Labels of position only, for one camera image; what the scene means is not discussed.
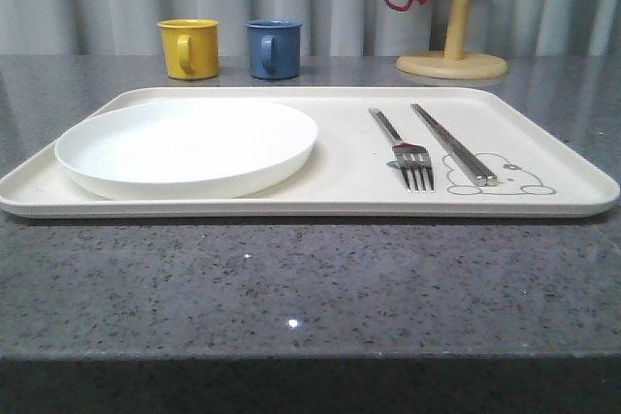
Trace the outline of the silver fork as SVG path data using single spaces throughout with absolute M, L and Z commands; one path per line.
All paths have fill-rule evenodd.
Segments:
M 424 146 L 405 142 L 380 109 L 370 108 L 369 113 L 391 143 L 406 189 L 409 192 L 433 192 L 435 179 L 428 150 Z

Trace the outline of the white round plate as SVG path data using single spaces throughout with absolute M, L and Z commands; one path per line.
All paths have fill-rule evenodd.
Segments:
M 230 199 L 294 175 L 317 137 L 311 117 L 267 100 L 156 99 L 84 120 L 54 155 L 104 198 Z

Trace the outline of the blue mug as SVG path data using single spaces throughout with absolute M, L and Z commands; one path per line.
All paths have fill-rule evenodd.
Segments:
M 299 20 L 256 19 L 246 23 L 249 71 L 262 80 L 286 80 L 300 74 Z

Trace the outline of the yellow mug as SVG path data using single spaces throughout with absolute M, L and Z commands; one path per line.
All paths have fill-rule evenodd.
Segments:
M 169 78 L 203 80 L 219 74 L 218 21 L 168 19 L 157 25 Z

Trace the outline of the wooden mug tree stand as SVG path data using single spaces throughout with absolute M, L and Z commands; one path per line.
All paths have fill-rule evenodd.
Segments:
M 448 80 L 484 80 L 505 75 L 504 59 L 466 51 L 471 0 L 452 0 L 443 50 L 411 52 L 400 56 L 399 70 L 424 77 Z

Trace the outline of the beige rabbit serving tray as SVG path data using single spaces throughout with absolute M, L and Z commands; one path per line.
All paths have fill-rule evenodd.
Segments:
M 47 146 L 2 178 L 1 207 L 31 218 L 247 215 L 584 217 L 613 207 L 618 183 L 499 97 L 456 87 L 158 87 L 125 92 L 116 111 L 156 99 L 257 98 L 318 126 L 295 175 L 240 199 L 106 200 L 75 183 Z M 379 108 L 426 146 L 433 192 L 406 190 Z

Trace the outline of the grey curtain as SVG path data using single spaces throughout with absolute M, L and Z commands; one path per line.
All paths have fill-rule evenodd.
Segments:
M 159 21 L 212 18 L 221 54 L 241 56 L 248 20 L 292 18 L 306 55 L 394 56 L 441 48 L 449 10 L 450 0 L 404 13 L 383 0 L 1 0 L 1 50 L 157 55 Z M 620 0 L 472 0 L 467 47 L 504 58 L 618 54 Z

